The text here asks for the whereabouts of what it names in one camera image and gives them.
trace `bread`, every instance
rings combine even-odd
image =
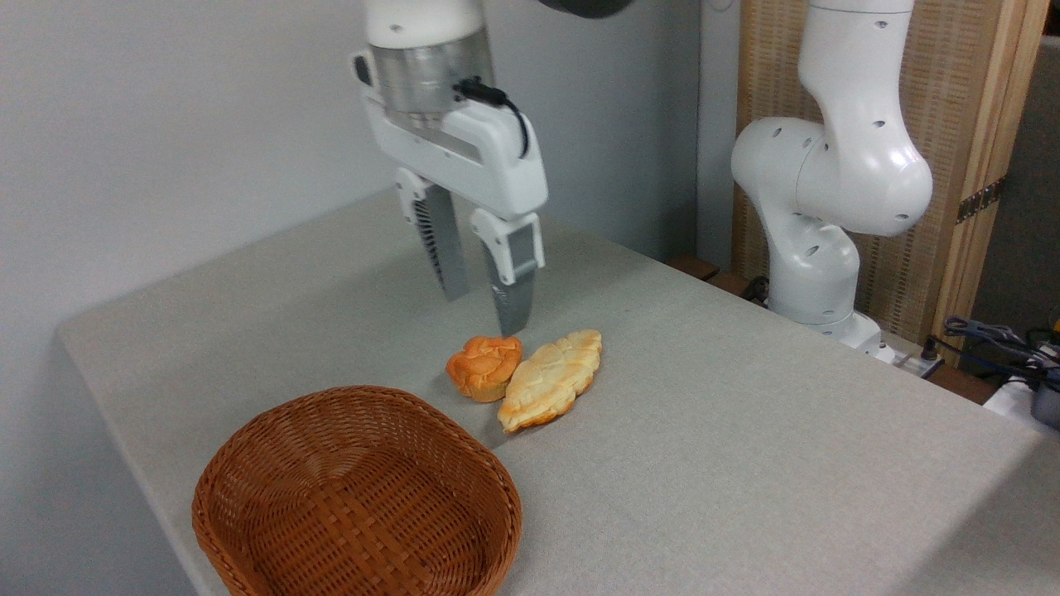
[[[518,337],[472,337],[462,351],[445,365],[461,395],[476,402],[495,402],[505,397],[508,380],[523,361]]]
[[[520,364],[508,383],[497,419],[506,433],[544,424],[562,416],[593,384],[603,349],[599,331],[576,331],[545,344]]]

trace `white wall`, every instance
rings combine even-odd
[[[732,173],[740,59],[740,0],[703,0],[696,253],[729,268]]]
[[[697,0],[490,2],[549,212],[692,246]],[[372,194],[356,0],[0,3],[0,594],[187,594],[56,325]]]
[[[693,251],[700,0],[600,20],[487,7],[498,85],[541,138],[544,211],[655,259]]]

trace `cable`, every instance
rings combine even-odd
[[[996,370],[999,372],[1002,372],[1004,374],[1008,374],[1010,376],[1022,376],[1022,378],[1028,379],[1030,381],[1035,381],[1035,382],[1038,382],[1038,383],[1043,383],[1046,387],[1053,389],[1054,391],[1060,391],[1060,383],[1057,383],[1056,381],[1054,381],[1053,376],[1048,373],[1048,371],[1042,369],[1041,367],[1032,367],[1032,366],[1005,366],[1005,365],[1001,365],[1001,364],[997,364],[997,363],[993,363],[993,362],[990,362],[990,361],[983,360],[983,358],[980,358],[980,357],[978,357],[978,356],[976,356],[976,355],[968,352],[967,350],[961,350],[960,348],[957,348],[956,346],[952,346],[952,345],[943,341],[941,338],[939,338],[936,335],[929,335],[928,338],[930,340],[934,341],[935,345],[941,346],[941,347],[943,347],[943,348],[946,348],[946,349],[948,349],[948,350],[950,350],[952,352],[960,354],[962,357],[966,357],[966,358],[968,358],[968,360],[970,360],[970,361],[972,361],[972,362],[974,362],[974,363],[976,363],[976,364],[978,364],[980,366],[985,366],[985,367],[987,367],[987,368],[989,368],[991,370]]]
[[[1024,341],[1012,328],[1002,325],[987,325],[977,320],[953,316],[946,319],[943,323],[946,335],[950,337],[972,337],[1006,352],[1010,355],[1036,361],[1040,364],[1047,362],[1057,363],[1057,360],[1042,350],[1032,347],[1028,341]]]
[[[530,151],[530,129],[527,128],[527,123],[523,119],[523,112],[519,108],[515,107],[515,104],[508,99],[508,93],[501,91],[496,87],[491,87],[485,83],[482,83],[481,76],[473,76],[471,78],[464,78],[460,83],[453,86],[453,90],[459,92],[469,100],[475,100],[483,104],[489,104],[493,107],[505,106],[515,113],[515,118],[519,121],[519,130],[523,133],[523,152],[519,154],[519,159],[527,156],[527,152]]]
[[[527,152],[530,151],[530,130],[527,130],[527,123],[526,120],[523,120],[523,112],[519,111],[519,108],[515,107],[515,104],[507,98],[505,99],[505,105],[515,112],[515,118],[519,119],[519,130],[523,132],[523,153],[519,154],[519,159],[523,159],[527,156]]]
[[[1053,344],[1054,346],[1060,346],[1060,332],[1052,329],[1028,329],[1024,337],[1026,338],[1028,346],[1038,346],[1039,344]]]

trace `woven screen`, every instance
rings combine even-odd
[[[862,258],[856,308],[909,340],[923,339],[935,313],[1002,4],[916,3],[901,97],[909,134],[934,173],[932,204],[924,218],[903,235],[851,234]],[[741,11],[740,127],[770,116],[819,122],[816,103],[798,82],[807,2],[744,0]],[[739,189],[732,229],[734,270],[745,278],[765,275],[765,236]]]

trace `oval bread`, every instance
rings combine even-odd
[[[593,384],[603,349],[599,331],[576,331],[545,344],[523,362],[508,383],[497,419],[506,433],[544,424],[562,416]]]

